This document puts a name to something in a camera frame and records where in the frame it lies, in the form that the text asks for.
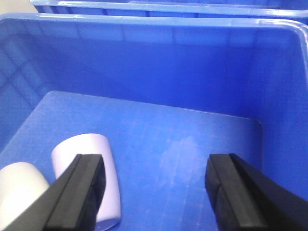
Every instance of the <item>textured bin floor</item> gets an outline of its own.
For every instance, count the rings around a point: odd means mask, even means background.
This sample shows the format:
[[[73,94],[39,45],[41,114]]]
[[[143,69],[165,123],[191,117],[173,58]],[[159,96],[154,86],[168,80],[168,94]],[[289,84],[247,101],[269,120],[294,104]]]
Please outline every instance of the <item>textured bin floor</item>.
[[[89,132],[108,137],[113,151],[122,206],[115,231],[216,231],[204,189],[208,155],[237,153],[260,166],[256,120],[52,91],[3,150],[0,167],[27,161],[53,182],[53,148]]]

